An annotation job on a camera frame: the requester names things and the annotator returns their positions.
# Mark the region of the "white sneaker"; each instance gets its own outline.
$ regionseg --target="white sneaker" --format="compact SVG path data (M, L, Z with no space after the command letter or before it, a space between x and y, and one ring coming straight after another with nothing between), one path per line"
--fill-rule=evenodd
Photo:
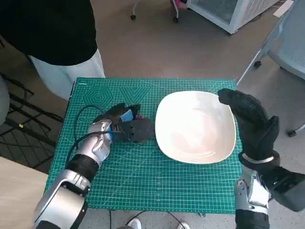
M178 224L177 229L191 229L190 226L186 222L181 222L181 223Z
M133 229L142 229L141 221L138 218L134 218L132 221L130 221L128 226L131 226Z

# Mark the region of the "mesh chair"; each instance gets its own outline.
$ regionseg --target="mesh chair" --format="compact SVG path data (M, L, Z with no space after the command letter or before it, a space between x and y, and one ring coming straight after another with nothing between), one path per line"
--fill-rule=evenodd
M292 7L280 18L270 32L262 47L247 66L237 85L253 66L259 68L262 59L268 55L281 68L305 79L305 0L295 0ZM279 41L276 50L271 50L275 41ZM305 129L305 123L296 130L288 131L289 137Z

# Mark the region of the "robotic hand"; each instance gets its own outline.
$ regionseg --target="robotic hand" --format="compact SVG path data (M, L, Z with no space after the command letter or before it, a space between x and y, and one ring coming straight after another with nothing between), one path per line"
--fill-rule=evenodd
M85 196L109 155L110 144L116 141L141 142L154 136L151 121L137 119L139 109L139 105L125 107L125 104L118 104L93 121L88 137L37 204L35 228L78 228L87 210Z
M236 227L268 229L270 197L293 211L305 208L305 175L280 167L280 156L273 150L279 134L277 116L268 119L251 95L230 89L222 89L218 95L236 117L243 145L238 156L242 174L234 187Z

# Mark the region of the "cable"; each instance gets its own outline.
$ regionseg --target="cable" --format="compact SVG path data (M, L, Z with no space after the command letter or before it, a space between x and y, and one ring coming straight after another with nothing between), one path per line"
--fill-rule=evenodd
M146 211L141 211L140 213L138 213L137 215L135 215L134 217L132 217L125 225L127 226L134 218L137 218L140 214L142 214L143 212L146 212ZM185 226L182 224L182 222L177 219L176 216L174 216L172 213L170 212L167 212L167 214L171 215L179 224L181 224L181 226L183 227L183 229L186 229Z
M185 226L182 224L182 222L181 222L179 219L176 218L176 216L174 216L174 215L173 215L172 213L170 213L170 212L167 212L167 214L170 214L172 217L174 217L175 220L177 220L177 222L178 222L179 224L181 224L181 226L182 226L184 229L186 229Z
M93 135L102 135L102 134L113 134L115 133L114 131L96 131L96 132L92 132L92 133L88 133L86 135L84 135L83 137L77 139L74 144L71 146L70 150L68 151L67 154L67 158L66 158L66 163L65 163L65 167L67 166L69 159L71 157L71 154L74 150L74 148L76 147L76 145L81 142L82 140L86 139L87 137L93 136Z
M109 228L111 229L111 210L109 210Z
M137 218L139 215L141 215L143 212L146 211L141 211L140 213L138 213L137 215L135 215L134 217L132 217L125 225L127 226L134 218Z
M74 136L74 141L77 140L77 136L76 136L76 125L77 125L77 121L78 121L78 118L80 117L81 113L88 107L93 107L93 108L96 108L98 109L102 114L104 114L104 111L99 108L98 106L95 106L95 105L87 105L87 106L84 106L76 115L76 118L74 120L74 125L73 125L73 136Z
M17 144L6 143L6 142L2 142L2 141L0 141L0 144L7 145L7 146L40 148L39 146L23 146L23 145L17 145Z

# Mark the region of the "black glove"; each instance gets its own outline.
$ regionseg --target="black glove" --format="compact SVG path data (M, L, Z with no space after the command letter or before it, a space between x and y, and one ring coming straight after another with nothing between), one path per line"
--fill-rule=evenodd
M255 161L278 157L273 146L279 134L279 118L268 119L260 101L249 94L225 88L218 91L218 95L219 101L229 105L237 119L242 154Z

